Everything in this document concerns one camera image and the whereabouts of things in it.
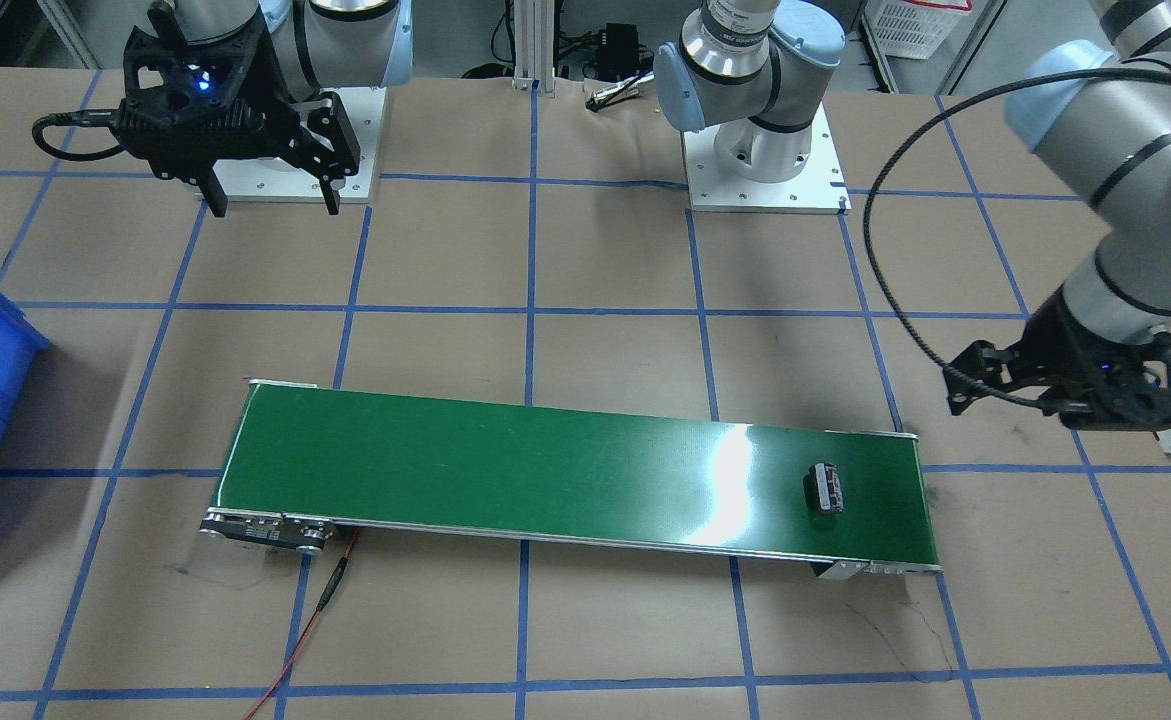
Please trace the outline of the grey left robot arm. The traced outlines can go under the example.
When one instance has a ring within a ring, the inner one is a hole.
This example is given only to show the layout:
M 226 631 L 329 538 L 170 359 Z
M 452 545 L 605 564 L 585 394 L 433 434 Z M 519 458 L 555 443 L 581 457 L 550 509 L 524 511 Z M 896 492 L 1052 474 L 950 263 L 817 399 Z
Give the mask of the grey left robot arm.
M 1060 44 L 923 126 L 1005 97 L 1007 126 L 1109 224 L 1014 345 L 940 359 L 952 414 L 995 397 L 1069 428 L 1171 428 L 1171 1 L 1093 9 L 1109 44 Z M 676 129 L 715 129 L 731 172 L 786 181 L 844 40 L 804 1 L 704 1 L 655 53 L 655 92 Z

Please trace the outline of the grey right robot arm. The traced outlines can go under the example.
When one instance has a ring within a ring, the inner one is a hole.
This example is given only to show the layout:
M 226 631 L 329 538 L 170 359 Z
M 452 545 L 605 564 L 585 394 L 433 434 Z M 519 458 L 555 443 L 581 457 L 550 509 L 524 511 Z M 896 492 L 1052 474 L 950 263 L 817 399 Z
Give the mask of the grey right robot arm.
M 408 1 L 137 1 L 110 131 L 215 217 L 367 203 L 388 88 L 412 74 Z

